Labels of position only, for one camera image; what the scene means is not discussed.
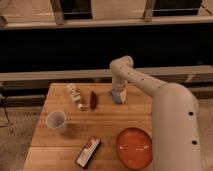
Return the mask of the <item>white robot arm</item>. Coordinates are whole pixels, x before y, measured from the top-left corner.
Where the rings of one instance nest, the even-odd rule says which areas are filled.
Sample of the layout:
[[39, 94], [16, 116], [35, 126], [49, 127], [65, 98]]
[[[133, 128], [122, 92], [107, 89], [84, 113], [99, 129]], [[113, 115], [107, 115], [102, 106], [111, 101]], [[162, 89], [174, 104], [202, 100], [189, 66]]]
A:
[[197, 98], [185, 86], [135, 70], [133, 63], [130, 56], [110, 63], [111, 94], [116, 103], [123, 104], [130, 82], [152, 97], [154, 171], [202, 171]]

